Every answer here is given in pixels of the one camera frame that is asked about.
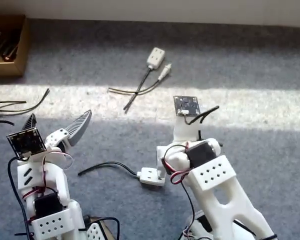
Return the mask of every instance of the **white connector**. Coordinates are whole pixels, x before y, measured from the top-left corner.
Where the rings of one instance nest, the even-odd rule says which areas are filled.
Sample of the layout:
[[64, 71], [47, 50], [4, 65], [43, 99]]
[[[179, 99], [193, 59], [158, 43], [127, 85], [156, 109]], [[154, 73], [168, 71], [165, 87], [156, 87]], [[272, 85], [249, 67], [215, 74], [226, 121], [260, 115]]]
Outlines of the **white connector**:
[[150, 69], [157, 69], [165, 58], [165, 51], [155, 47], [150, 53], [146, 64]]
[[171, 71], [171, 63], [164, 66], [164, 69], [162, 70], [160, 76], [158, 77], [158, 80], [161, 81], [164, 79]]
[[158, 172], [156, 168], [143, 167], [141, 168], [141, 171], [137, 172], [136, 175], [139, 178], [140, 183], [142, 184], [149, 184], [160, 187], [165, 185], [165, 179], [158, 177]]

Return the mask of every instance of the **black wire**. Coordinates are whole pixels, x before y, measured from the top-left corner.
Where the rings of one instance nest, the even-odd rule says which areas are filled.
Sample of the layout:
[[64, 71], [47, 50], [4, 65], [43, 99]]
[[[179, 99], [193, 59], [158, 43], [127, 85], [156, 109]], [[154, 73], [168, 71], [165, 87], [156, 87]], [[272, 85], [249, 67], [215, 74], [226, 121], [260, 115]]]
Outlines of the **black wire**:
[[7, 121], [7, 120], [0, 120], [0, 124], [10, 124], [12, 126], [15, 125], [12, 121]]
[[190, 227], [192, 226], [192, 224], [194, 223], [195, 221], [195, 215], [196, 215], [196, 212], [195, 212], [195, 207], [194, 207], [194, 204], [192, 203], [192, 200], [191, 200], [191, 197], [187, 191], [187, 189], [185, 188], [185, 185], [183, 183], [183, 181], [181, 181], [181, 186], [183, 188], [183, 190], [185, 191], [186, 193], [186, 196], [188, 197], [189, 199], [189, 202], [190, 202], [190, 205], [191, 205], [191, 211], [192, 211], [192, 220], [191, 220], [191, 223], [189, 224], [189, 226], [187, 227], [187, 230], [186, 230], [186, 233], [188, 234], [189, 230], [190, 230]]
[[13, 103], [13, 104], [26, 104], [27, 102], [26, 101], [0, 101], [0, 104], [10, 104], [10, 103]]
[[123, 110], [124, 113], [126, 114], [128, 111], [129, 111], [129, 108], [131, 107], [132, 103], [134, 102], [134, 100], [136, 99], [136, 97], [138, 96], [138, 92], [140, 91], [140, 89], [142, 88], [143, 84], [145, 83], [147, 77], [149, 76], [150, 72], [152, 71], [153, 69], [148, 67], [145, 75], [143, 76], [143, 79], [142, 81], [140, 82], [138, 88], [136, 89], [136, 93], [133, 94], [133, 96], [130, 98], [129, 102], [124, 106]]
[[243, 228], [244, 230], [246, 230], [247, 232], [251, 233], [253, 236], [256, 236], [256, 234], [251, 231], [248, 227], [246, 227], [245, 225], [243, 225], [241, 222], [239, 222], [238, 220], [234, 220], [233, 221], [235, 224], [237, 224], [239, 227]]
[[109, 87], [108, 90], [111, 92], [111, 93], [114, 93], [114, 94], [119, 94], [118, 92], [120, 93], [126, 93], [126, 94], [139, 94], [140, 93], [143, 93], [143, 92], [146, 92], [148, 91], [149, 89], [153, 88], [154, 86], [156, 86], [160, 81], [157, 80], [154, 82], [154, 84], [152, 84], [151, 86], [143, 89], [143, 90], [140, 90], [140, 91], [126, 91], [126, 90], [120, 90], [120, 89], [116, 89], [116, 88], [112, 88], [112, 87]]
[[201, 239], [212, 240], [212, 239], [211, 239], [210, 237], [208, 237], [208, 236], [202, 236], [202, 237], [197, 238], [196, 240], [201, 240]]
[[97, 168], [100, 168], [102, 166], [105, 166], [105, 165], [119, 165], [121, 167], [123, 167], [124, 169], [126, 169], [129, 173], [131, 173], [132, 175], [134, 176], [137, 176], [137, 173], [133, 170], [131, 170], [129, 167], [127, 167], [126, 165], [124, 165], [123, 163], [121, 162], [118, 162], [118, 161], [106, 161], [106, 162], [102, 162], [102, 163], [99, 163], [97, 165], [94, 165], [94, 166], [91, 166], [85, 170], [82, 170], [78, 173], [78, 176], [82, 176], [83, 174], [86, 174], [94, 169], [97, 169]]
[[10, 184], [11, 184], [13, 193], [15, 195], [15, 198], [17, 199], [17, 201], [20, 205], [21, 211], [22, 211], [23, 222], [24, 222], [24, 226], [25, 226], [25, 234], [26, 234], [27, 240], [31, 240], [32, 237], [31, 237], [31, 233], [30, 233], [30, 230], [29, 230], [26, 210], [25, 210], [25, 207], [24, 207], [24, 205], [23, 205], [23, 203], [22, 203], [22, 201], [21, 201], [21, 199], [18, 195], [16, 186], [15, 186], [15, 183], [14, 183], [14, 179], [13, 179], [12, 174], [11, 174], [11, 164], [14, 160], [20, 160], [20, 159], [18, 157], [13, 157], [9, 160], [8, 166], [7, 166], [8, 176], [9, 176]]
[[116, 240], [119, 240], [119, 238], [120, 238], [120, 221], [116, 217], [112, 217], [112, 216], [102, 217], [102, 218], [99, 218], [98, 220], [95, 220], [95, 221], [89, 223], [89, 225], [91, 226], [92, 224], [95, 224], [97, 222], [104, 221], [104, 220], [113, 220], [116, 222]]
[[34, 109], [36, 109], [37, 107], [39, 107], [39, 105], [45, 100], [45, 98], [48, 96], [50, 92], [50, 89], [47, 88], [47, 90], [45, 91], [43, 97], [41, 98], [41, 100], [34, 106], [26, 108], [26, 109], [22, 109], [22, 110], [0, 110], [0, 112], [8, 112], [8, 113], [19, 113], [22, 112], [21, 114], [27, 113], [29, 111], [32, 111]]
[[192, 119], [190, 122], [187, 121], [187, 115], [184, 115], [184, 122], [185, 122], [185, 124], [187, 124], [187, 125], [191, 125], [191, 124], [193, 124], [194, 122], [196, 122], [199, 118], [202, 117], [201, 120], [200, 120], [200, 123], [202, 124], [202, 122], [204, 121], [204, 119], [205, 119], [210, 113], [214, 112], [214, 111], [217, 110], [218, 108], [219, 108], [219, 106], [215, 106], [215, 107], [213, 107], [213, 108], [211, 108], [211, 109], [209, 109], [209, 110], [207, 110], [207, 111], [205, 111], [205, 112], [199, 114], [199, 115], [196, 116], [194, 119]]

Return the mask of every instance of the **perforated plate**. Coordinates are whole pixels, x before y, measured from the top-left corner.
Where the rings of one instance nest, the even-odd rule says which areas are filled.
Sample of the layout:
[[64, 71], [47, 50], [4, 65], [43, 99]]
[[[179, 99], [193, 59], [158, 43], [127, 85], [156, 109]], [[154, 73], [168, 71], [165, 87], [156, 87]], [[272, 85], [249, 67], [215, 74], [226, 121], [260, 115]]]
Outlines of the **perforated plate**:
[[225, 155], [221, 155], [189, 172], [188, 177], [200, 185], [202, 191], [210, 190], [236, 176]]
[[75, 229], [70, 209], [34, 220], [32, 226], [36, 240], [49, 239]]
[[98, 223], [93, 223], [86, 231], [88, 240], [107, 240], [104, 231]]

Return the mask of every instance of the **wire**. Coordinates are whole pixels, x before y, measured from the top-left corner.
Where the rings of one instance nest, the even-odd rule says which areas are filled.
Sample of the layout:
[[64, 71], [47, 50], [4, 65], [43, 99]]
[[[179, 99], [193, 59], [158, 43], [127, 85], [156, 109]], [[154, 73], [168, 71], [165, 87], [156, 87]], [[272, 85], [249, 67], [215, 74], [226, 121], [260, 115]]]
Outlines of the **wire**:
[[0, 120], [0, 124], [10, 124], [12, 126], [15, 125], [12, 121], [7, 121], [7, 120]]
[[185, 185], [184, 185], [183, 181], [181, 181], [181, 186], [182, 186], [183, 190], [185, 191], [186, 196], [187, 196], [188, 199], [189, 199], [189, 202], [190, 202], [190, 205], [191, 205], [191, 211], [192, 211], [192, 219], [191, 219], [191, 222], [190, 222], [189, 226], [188, 226], [185, 230], [183, 230], [183, 235], [184, 235], [185, 237], [188, 237], [189, 230], [190, 230], [192, 224], [193, 224], [194, 221], [195, 221], [195, 215], [196, 215], [196, 212], [195, 212], [194, 204], [192, 203], [191, 197], [190, 197], [190, 195], [189, 195], [187, 189], [185, 188]]
[[214, 112], [214, 111], [217, 110], [218, 108], [220, 108], [220, 107], [219, 107], [219, 106], [215, 106], [215, 107], [213, 107], [213, 108], [211, 108], [211, 109], [209, 109], [209, 110], [207, 110], [207, 111], [205, 111], [205, 112], [199, 114], [199, 115], [196, 116], [194, 119], [192, 119], [190, 122], [187, 121], [187, 115], [184, 115], [184, 122], [185, 122], [185, 124], [187, 124], [187, 125], [191, 125], [191, 124], [193, 124], [194, 122], [196, 122], [199, 118], [202, 117], [201, 120], [200, 120], [200, 123], [202, 124], [203, 120], [204, 120], [210, 113]]
[[13, 104], [26, 104], [27, 102], [26, 101], [0, 101], [0, 104], [10, 104], [10, 103], [13, 103]]
[[45, 93], [44, 93], [43, 97], [41, 98], [41, 100], [36, 105], [34, 105], [32, 107], [29, 107], [29, 108], [26, 108], [26, 109], [22, 109], [22, 110], [0, 110], [0, 112], [6, 112], [6, 113], [7, 112], [8, 113], [19, 113], [19, 112], [22, 112], [21, 114], [24, 114], [26, 112], [32, 111], [32, 110], [36, 109], [45, 100], [45, 98], [48, 96], [49, 92], [50, 92], [50, 89], [47, 88], [47, 90], [45, 91]]
[[11, 174], [11, 164], [14, 160], [19, 160], [18, 157], [13, 157], [9, 160], [8, 162], [8, 165], [7, 165], [7, 172], [8, 172], [8, 176], [9, 176], [9, 180], [10, 180], [10, 184], [11, 184], [11, 187], [12, 187], [12, 190], [13, 190], [13, 193], [15, 195], [15, 198], [17, 199], [19, 205], [20, 205], [20, 208], [21, 208], [21, 211], [22, 211], [22, 216], [23, 216], [23, 222], [24, 222], [24, 226], [25, 226], [25, 233], [26, 233], [26, 238], [27, 240], [31, 240], [32, 237], [31, 237], [31, 233], [30, 233], [30, 230], [29, 230], [29, 225], [28, 225], [28, 220], [27, 220], [27, 214], [26, 214], [26, 210], [25, 210], [25, 207], [18, 195], [18, 192], [17, 192], [17, 189], [16, 189], [16, 186], [15, 186], [15, 183], [14, 183], [14, 179], [12, 177], [12, 174]]
[[146, 70], [146, 73], [145, 75], [143, 76], [143, 79], [142, 81], [140, 82], [138, 88], [136, 89], [136, 93], [133, 94], [133, 96], [130, 98], [129, 102], [124, 106], [123, 110], [124, 110], [124, 113], [128, 113], [129, 111], [129, 108], [131, 107], [132, 103], [134, 102], [134, 100], [136, 99], [136, 97], [138, 96], [138, 92], [140, 91], [140, 89], [142, 88], [143, 84], [145, 83], [147, 77], [149, 76], [150, 72], [152, 71], [153, 69], [148, 67], [148, 69]]
[[116, 89], [116, 88], [112, 88], [112, 87], [109, 87], [108, 90], [110, 93], [114, 93], [114, 94], [119, 94], [118, 92], [120, 93], [126, 93], [126, 94], [140, 94], [140, 93], [143, 93], [143, 92], [146, 92], [148, 91], [149, 89], [153, 88], [154, 86], [156, 86], [160, 81], [157, 80], [154, 82], [154, 84], [152, 84], [151, 86], [143, 89], [143, 90], [140, 90], [140, 91], [126, 91], [126, 90], [121, 90], [121, 89]]
[[89, 225], [91, 226], [92, 224], [95, 224], [97, 222], [104, 221], [104, 220], [113, 220], [116, 222], [116, 240], [119, 240], [119, 238], [120, 238], [120, 221], [116, 217], [112, 217], [112, 216], [102, 217], [102, 218], [99, 218], [98, 220], [91, 222]]
[[91, 167], [89, 167], [89, 168], [87, 168], [85, 170], [80, 171], [78, 173], [78, 176], [82, 176], [82, 175], [84, 175], [84, 174], [86, 174], [86, 173], [88, 173], [88, 172], [90, 172], [90, 171], [92, 171], [94, 169], [100, 168], [102, 166], [112, 165], [112, 164], [113, 165], [119, 165], [119, 166], [123, 167], [124, 169], [126, 169], [132, 175], [137, 176], [137, 173], [135, 171], [131, 170], [129, 167], [127, 167], [126, 165], [124, 165], [123, 163], [118, 162], [118, 161], [106, 161], [106, 162], [99, 163], [97, 165], [91, 166]]

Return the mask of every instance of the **gray carpet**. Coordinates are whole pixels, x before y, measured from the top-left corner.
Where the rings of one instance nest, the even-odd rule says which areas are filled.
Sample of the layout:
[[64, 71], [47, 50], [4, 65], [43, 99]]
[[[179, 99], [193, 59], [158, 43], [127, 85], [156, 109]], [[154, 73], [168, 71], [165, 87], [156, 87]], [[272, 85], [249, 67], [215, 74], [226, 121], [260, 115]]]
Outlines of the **gray carpet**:
[[[207, 108], [220, 105], [203, 136], [224, 143], [240, 183], [279, 239], [300, 240], [300, 29], [31, 20], [31, 30], [26, 73], [0, 79], [0, 100], [27, 100], [30, 106], [49, 87], [34, 111], [44, 137], [92, 109], [66, 171], [70, 195], [83, 213], [119, 218], [123, 240], [177, 239], [191, 214], [180, 186], [142, 186], [119, 168], [82, 177], [77, 172], [103, 161], [136, 171], [155, 167], [156, 146], [172, 140], [172, 96], [189, 95]], [[129, 97], [109, 94], [107, 87], [136, 88], [155, 46], [166, 50], [171, 77], [124, 115]], [[147, 85], [158, 75], [152, 72]], [[24, 226], [7, 176], [13, 151], [6, 135], [26, 118], [11, 118], [15, 127], [0, 124], [0, 240], [23, 239], [13, 237]]]

